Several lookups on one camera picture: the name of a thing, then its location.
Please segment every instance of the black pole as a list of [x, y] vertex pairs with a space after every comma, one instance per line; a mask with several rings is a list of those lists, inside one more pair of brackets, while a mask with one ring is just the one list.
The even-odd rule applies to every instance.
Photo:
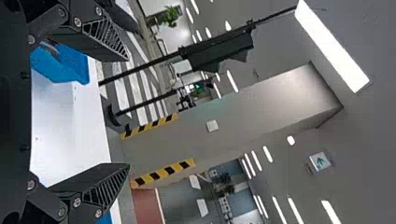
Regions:
[[140, 108], [140, 107], [142, 107], [142, 106], [155, 103], [155, 102], [157, 102], [157, 101], [160, 101], [160, 100], [162, 100], [162, 99], [165, 99], [165, 98], [167, 98], [167, 97], [169, 97], [169, 96], [171, 96], [171, 95], [175, 95], [175, 94], [177, 94], [177, 90], [171, 90], [171, 91], [167, 92], [167, 93], [164, 94], [164, 95], [160, 95], [160, 96], [157, 96], [157, 97], [152, 98], [152, 99], [150, 99], [150, 100], [147, 100], [147, 101], [143, 102], [142, 104], [134, 105], [134, 106], [131, 106], [131, 107], [129, 107], [129, 108], [120, 110], [119, 112], [116, 113], [115, 117], [122, 116], [122, 115], [124, 115], [124, 114], [126, 114], [126, 113], [128, 113], [128, 112], [131, 112], [131, 111], [136, 110], [137, 108]]
[[143, 69], [147, 69], [147, 68], [149, 68], [152, 65], [155, 65], [157, 63], [163, 63], [163, 62], [168, 61], [168, 60], [170, 60], [172, 58], [175, 58], [176, 56], [179, 56], [179, 55], [180, 55], [180, 52], [176, 51], [176, 52], [173, 52], [171, 54], [165, 55], [165, 56], [163, 56], [161, 58], [158, 58], [158, 59], [155, 59], [153, 61], [150, 61], [148, 63], [144, 63], [144, 64], [139, 65], [139, 66], [137, 66], [137, 67], [135, 67], [135, 68], [133, 68], [131, 70], [128, 70], [128, 71], [125, 71], [125, 72], [123, 72], [121, 74], [118, 74], [118, 75], [116, 75], [114, 77], [108, 77], [108, 78], [100, 81], [99, 82], [99, 86], [106, 85], [107, 83], [113, 82], [113, 81], [115, 81], [115, 80], [117, 80], [119, 78], [129, 76], [129, 75], [131, 75], [133, 73], [136, 73], [136, 72], [138, 72], [140, 70], [143, 70]]

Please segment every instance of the metal bolt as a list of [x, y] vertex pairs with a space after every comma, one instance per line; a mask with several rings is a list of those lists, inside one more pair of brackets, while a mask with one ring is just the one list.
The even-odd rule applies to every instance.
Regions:
[[33, 45], [35, 43], [35, 37], [32, 35], [28, 35], [27, 42], [29, 42], [30, 45]]
[[73, 207], [78, 208], [81, 205], [81, 199], [76, 198], [73, 202]]
[[58, 9], [58, 14], [59, 14], [59, 16], [62, 17], [62, 18], [66, 16], [66, 12], [64, 12], [64, 10], [61, 9], [61, 8]]
[[62, 217], [62, 216], [64, 216], [65, 213], [66, 213], [66, 209], [61, 208], [61, 209], [59, 210], [59, 212], [58, 212], [58, 216], [59, 216], [59, 217]]
[[96, 212], [95, 212], [95, 217], [96, 217], [96, 218], [99, 218], [99, 217], [101, 217], [101, 216], [102, 216], [102, 210], [100, 210], [100, 209], [96, 210]]
[[98, 15], [98, 16], [102, 16], [102, 14], [103, 14], [102, 9], [99, 7], [95, 8], [95, 12], [96, 12], [96, 15]]
[[81, 27], [82, 21], [79, 19], [79, 17], [75, 17], [75, 25], [76, 25], [77, 27]]
[[35, 181], [34, 180], [29, 180], [27, 182], [27, 190], [32, 190], [35, 188]]

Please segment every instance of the gray floor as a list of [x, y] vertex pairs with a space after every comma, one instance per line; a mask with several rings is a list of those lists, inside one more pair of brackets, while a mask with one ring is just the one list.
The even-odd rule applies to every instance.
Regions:
[[[188, 178], [166, 187], [158, 188], [166, 224], [221, 224], [211, 186], [200, 179], [201, 189], [193, 189]], [[197, 199], [205, 199], [209, 214], [201, 217]]]

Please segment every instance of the light panel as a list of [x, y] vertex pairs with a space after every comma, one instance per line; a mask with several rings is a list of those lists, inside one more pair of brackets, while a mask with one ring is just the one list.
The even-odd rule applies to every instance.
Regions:
[[233, 27], [231, 27], [230, 23], [228, 21], [225, 21], [225, 30], [226, 31], [231, 31]]
[[254, 150], [251, 150], [251, 155], [253, 156], [253, 160], [256, 162], [259, 171], [262, 171], [262, 165], [260, 164], [259, 158], [257, 158], [256, 152]]
[[262, 150], [264, 150], [267, 160], [272, 163], [274, 160], [272, 159], [272, 156], [271, 156], [270, 150], [268, 150], [268, 147], [262, 147]]
[[192, 17], [190, 10], [186, 7], [187, 16], [189, 16], [191, 24], [194, 24], [194, 18]]
[[273, 196], [273, 202], [274, 205], [276, 207], [277, 212], [279, 213], [280, 219], [282, 220], [283, 224], [288, 224], [288, 222], [286, 221], [285, 216], [283, 215], [282, 209], [280, 209], [279, 203], [277, 202], [276, 197]]
[[244, 165], [245, 172], [247, 173], [248, 179], [251, 179], [250, 171], [248, 170], [247, 164], [245, 163], [244, 159], [242, 159], [242, 164]]
[[264, 216], [268, 219], [267, 209], [265, 209], [264, 204], [262, 203], [262, 197], [260, 195], [257, 196], [259, 199], [260, 206], [262, 207], [262, 211], [264, 212]]
[[300, 0], [295, 17], [353, 92], [356, 93], [370, 82], [304, 0]]
[[213, 83], [213, 87], [215, 88], [216, 93], [218, 94], [219, 99], [221, 99], [221, 94], [218, 88], [218, 85], [216, 85], [216, 83]]
[[256, 176], [256, 171], [254, 171], [253, 166], [251, 165], [251, 162], [250, 162], [250, 158], [248, 157], [247, 153], [245, 153], [245, 159], [247, 160], [247, 165], [250, 168], [251, 174], [253, 176]]
[[216, 78], [218, 79], [218, 82], [221, 81], [221, 78], [220, 78], [220, 76], [219, 76], [219, 73], [216, 73]]
[[196, 30], [195, 33], [197, 34], [199, 41], [202, 41], [201, 33], [199, 33], [199, 30]]
[[294, 213], [294, 216], [297, 218], [297, 222], [299, 224], [304, 224], [303, 219], [301, 218], [300, 213], [298, 212], [298, 209], [296, 207], [296, 204], [294, 203], [293, 199], [291, 197], [288, 197], [288, 202], [290, 204], [291, 210]]
[[192, 6], [195, 9], [195, 12], [199, 15], [199, 8], [197, 6], [197, 3], [195, 2], [195, 0], [191, 0]]
[[209, 28], [206, 27], [205, 31], [206, 31], [207, 38], [212, 38], [212, 34], [210, 33]]
[[296, 144], [296, 141], [294, 140], [293, 136], [288, 136], [288, 142], [289, 142], [289, 145], [291, 145], [291, 146]]
[[257, 196], [253, 195], [253, 198], [254, 198], [254, 202], [256, 203], [257, 208], [259, 209], [260, 214], [263, 215], [262, 208], [259, 205], [259, 201], [257, 201]]
[[235, 82], [233, 81], [233, 76], [231, 75], [230, 70], [227, 70], [227, 77], [228, 77], [228, 79], [230, 80], [231, 85], [233, 86], [233, 90], [234, 90], [235, 92], [239, 92], [238, 87], [236, 86]]
[[341, 224], [341, 220], [335, 213], [334, 209], [332, 208], [332, 204], [326, 200], [322, 200], [321, 203], [322, 203], [324, 209], [326, 210], [327, 215], [329, 216], [330, 220], [332, 221], [332, 224]]

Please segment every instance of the black mechanical part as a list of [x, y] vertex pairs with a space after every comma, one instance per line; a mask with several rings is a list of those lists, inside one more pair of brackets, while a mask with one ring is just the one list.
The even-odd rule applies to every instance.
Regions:
[[49, 37], [101, 62], [125, 62], [128, 54], [108, 13], [94, 1], [60, 0], [69, 20]]
[[17, 223], [26, 202], [31, 149], [31, 70], [18, 0], [0, 1], [0, 223]]

